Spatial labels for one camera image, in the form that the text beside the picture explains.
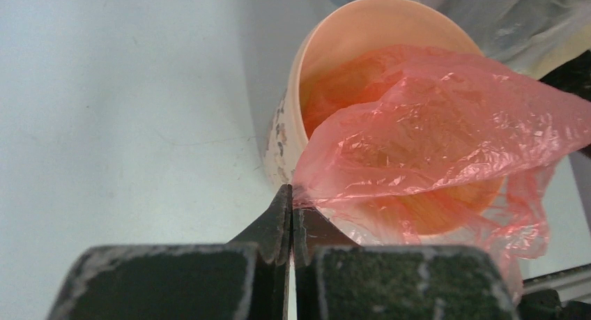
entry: wrinkled plastic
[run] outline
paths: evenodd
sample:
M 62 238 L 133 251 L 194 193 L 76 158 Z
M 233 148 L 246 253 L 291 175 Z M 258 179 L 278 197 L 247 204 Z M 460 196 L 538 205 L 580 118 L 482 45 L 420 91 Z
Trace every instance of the wrinkled plastic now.
M 591 0 L 413 0 L 456 22 L 483 53 L 523 72 L 591 23 Z
M 368 60 L 380 54 L 395 56 Z M 345 102 L 317 110 L 326 118 L 295 169 L 294 207 L 317 206 L 361 244 L 481 247 L 518 300 L 516 258 L 546 250 L 542 197 L 558 160 L 591 143 L 591 103 L 490 59 L 411 46 L 345 63 L 309 105 L 335 92 Z

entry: pink plastic bag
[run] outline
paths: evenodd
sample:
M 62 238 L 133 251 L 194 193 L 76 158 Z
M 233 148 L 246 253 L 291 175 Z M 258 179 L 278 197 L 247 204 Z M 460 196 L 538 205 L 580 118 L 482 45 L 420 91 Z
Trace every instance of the pink plastic bag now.
M 516 259 L 545 253 L 542 197 L 558 160 L 591 143 L 591 103 L 480 56 L 415 54 L 354 91 L 392 82 L 379 100 L 339 109 L 314 130 L 295 169 L 294 207 L 318 207 L 361 244 L 480 247 L 517 301 Z M 327 77 L 319 84 L 334 83 Z

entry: paper cup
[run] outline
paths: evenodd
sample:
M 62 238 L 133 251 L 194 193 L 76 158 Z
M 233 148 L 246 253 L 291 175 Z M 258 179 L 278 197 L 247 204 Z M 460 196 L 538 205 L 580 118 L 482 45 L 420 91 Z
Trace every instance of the paper cup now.
M 308 143 L 302 121 L 313 85 L 333 68 L 390 45 L 434 46 L 482 54 L 452 20 L 409 0 L 357 0 L 320 22 L 295 55 L 287 89 L 273 114 L 263 166 L 274 188 L 290 183 Z

